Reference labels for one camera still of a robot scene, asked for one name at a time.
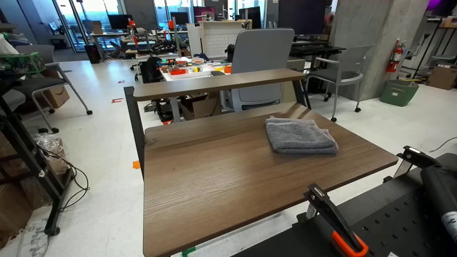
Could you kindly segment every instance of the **folded towel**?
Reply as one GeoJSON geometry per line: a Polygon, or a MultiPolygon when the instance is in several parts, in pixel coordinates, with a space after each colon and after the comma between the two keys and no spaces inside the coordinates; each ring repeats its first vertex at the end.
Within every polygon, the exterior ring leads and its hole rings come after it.
{"type": "Polygon", "coordinates": [[[268,118],[266,132],[274,151],[281,154],[336,154],[338,145],[327,129],[314,120],[268,118]]]}

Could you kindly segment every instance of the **orange tape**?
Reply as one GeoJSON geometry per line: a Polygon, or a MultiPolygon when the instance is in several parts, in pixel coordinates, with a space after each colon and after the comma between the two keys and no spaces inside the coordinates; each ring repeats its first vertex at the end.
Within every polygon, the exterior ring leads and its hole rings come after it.
{"type": "Polygon", "coordinates": [[[133,168],[134,169],[141,169],[140,161],[134,161],[133,162],[133,168]]]}
{"type": "Polygon", "coordinates": [[[368,252],[368,246],[360,239],[356,234],[354,234],[362,245],[362,251],[354,252],[354,250],[344,241],[344,239],[338,234],[338,232],[333,231],[332,238],[338,244],[339,247],[346,253],[349,257],[364,257],[368,252]]]}

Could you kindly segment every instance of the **green bin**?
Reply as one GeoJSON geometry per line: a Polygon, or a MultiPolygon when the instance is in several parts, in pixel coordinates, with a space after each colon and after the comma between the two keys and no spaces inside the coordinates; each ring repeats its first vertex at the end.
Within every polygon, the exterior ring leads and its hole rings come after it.
{"type": "Polygon", "coordinates": [[[406,106],[413,99],[419,85],[412,81],[388,80],[384,85],[384,93],[381,102],[406,106]]]}

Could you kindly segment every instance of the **chair seat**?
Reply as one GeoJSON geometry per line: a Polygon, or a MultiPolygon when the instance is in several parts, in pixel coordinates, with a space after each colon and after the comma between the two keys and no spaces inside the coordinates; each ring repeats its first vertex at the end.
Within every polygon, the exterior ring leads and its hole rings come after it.
{"type": "MultiPolygon", "coordinates": [[[[317,70],[317,71],[312,71],[308,73],[308,76],[316,76],[325,80],[329,80],[332,82],[336,82],[336,76],[337,76],[338,70],[335,69],[324,69],[324,70],[317,70]]],[[[357,80],[358,76],[361,76],[361,74],[358,74],[353,71],[343,71],[341,73],[341,82],[349,82],[351,80],[357,80]]]]}
{"type": "Polygon", "coordinates": [[[64,83],[66,83],[65,80],[61,78],[32,78],[17,81],[17,86],[15,86],[14,89],[27,97],[31,97],[32,93],[36,90],[58,86],[64,83]]]}

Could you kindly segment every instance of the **red fire extinguisher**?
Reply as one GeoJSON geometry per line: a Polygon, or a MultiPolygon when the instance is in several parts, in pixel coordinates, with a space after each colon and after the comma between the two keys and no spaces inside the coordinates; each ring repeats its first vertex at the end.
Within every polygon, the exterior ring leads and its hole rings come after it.
{"type": "Polygon", "coordinates": [[[395,49],[392,52],[392,56],[390,57],[389,63],[387,64],[386,72],[395,72],[397,71],[398,64],[400,63],[401,56],[403,55],[403,44],[404,42],[399,44],[399,38],[395,42],[395,49]]]}

